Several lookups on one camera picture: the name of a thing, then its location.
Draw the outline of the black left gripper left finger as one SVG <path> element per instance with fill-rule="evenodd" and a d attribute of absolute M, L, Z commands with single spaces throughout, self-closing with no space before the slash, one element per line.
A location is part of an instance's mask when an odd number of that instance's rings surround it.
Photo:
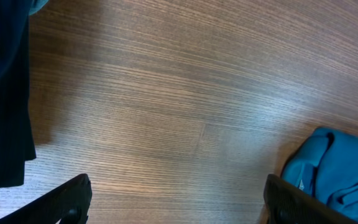
<path fill-rule="evenodd" d="M 80 174 L 0 218 L 0 224 L 86 224 L 91 198 L 91 181 Z"/>

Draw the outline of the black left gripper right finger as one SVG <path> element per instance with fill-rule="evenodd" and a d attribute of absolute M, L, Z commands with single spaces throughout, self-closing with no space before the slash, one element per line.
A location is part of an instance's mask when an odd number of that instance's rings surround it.
<path fill-rule="evenodd" d="M 275 174 L 264 187 L 268 224 L 357 224 Z"/>

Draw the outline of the blue polo shirt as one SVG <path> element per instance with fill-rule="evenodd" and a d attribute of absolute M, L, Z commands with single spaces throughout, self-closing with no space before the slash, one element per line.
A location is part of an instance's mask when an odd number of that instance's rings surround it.
<path fill-rule="evenodd" d="M 287 160 L 281 177 L 358 222 L 358 137 L 317 128 Z"/>

